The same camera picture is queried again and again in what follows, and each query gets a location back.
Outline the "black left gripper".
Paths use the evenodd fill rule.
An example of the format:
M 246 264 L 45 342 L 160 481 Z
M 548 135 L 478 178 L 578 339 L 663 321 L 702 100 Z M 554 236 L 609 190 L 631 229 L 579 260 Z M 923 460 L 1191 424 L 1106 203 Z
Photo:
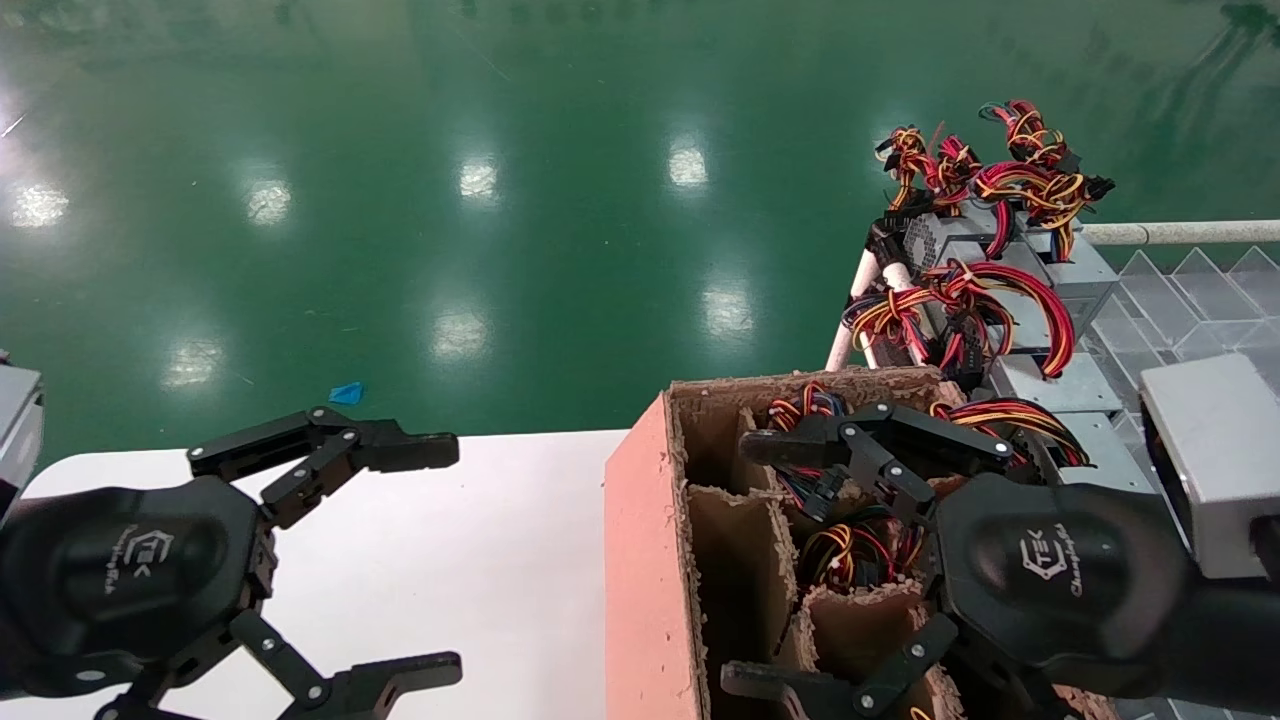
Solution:
M 453 433 L 314 407 L 189 450 L 193 475 L 220 480 L 19 501 L 3 524 L 3 698 L 78 697 L 150 671 L 195 683 L 234 651 L 230 621 L 273 592 L 270 527 L 292 528 L 361 471 L 458 460 Z M 279 466 L 259 505 L 229 486 Z

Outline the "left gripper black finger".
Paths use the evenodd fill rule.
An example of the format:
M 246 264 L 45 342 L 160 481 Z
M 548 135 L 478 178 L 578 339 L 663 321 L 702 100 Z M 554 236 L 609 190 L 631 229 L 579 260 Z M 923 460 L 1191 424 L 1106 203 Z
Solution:
M 454 685 L 462 661 L 454 651 L 357 664 L 333 676 L 321 676 L 301 652 L 257 610 L 242 610 L 216 620 L 182 621 L 154 610 L 109 610 L 95 614 L 114 648 L 141 656 L 142 648 L 165 635 L 177 653 L 210 634 L 229 635 L 250 652 L 285 692 L 291 705 L 283 719 L 385 719 L 396 701 L 408 693 Z

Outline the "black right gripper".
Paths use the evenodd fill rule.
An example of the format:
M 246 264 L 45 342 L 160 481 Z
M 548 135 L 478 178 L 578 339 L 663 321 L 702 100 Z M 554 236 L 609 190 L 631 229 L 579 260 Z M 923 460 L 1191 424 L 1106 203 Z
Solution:
M 934 525 L 937 605 L 948 618 L 929 619 L 856 685 L 730 661 L 719 670 L 723 692 L 773 701 L 791 719 L 929 719 L 908 694 L 959 635 L 982 664 L 1012 676 L 1112 697 L 1162 692 L 1169 626 L 1197 568 L 1157 495 L 982 474 L 1009 466 L 1007 441 L 893 404 L 804 416 L 791 430 L 749 430 L 740 455 L 815 470 L 797 495 L 814 521 L 829 520 L 854 484 L 905 527 Z M 982 475 L 938 503 L 920 462 Z

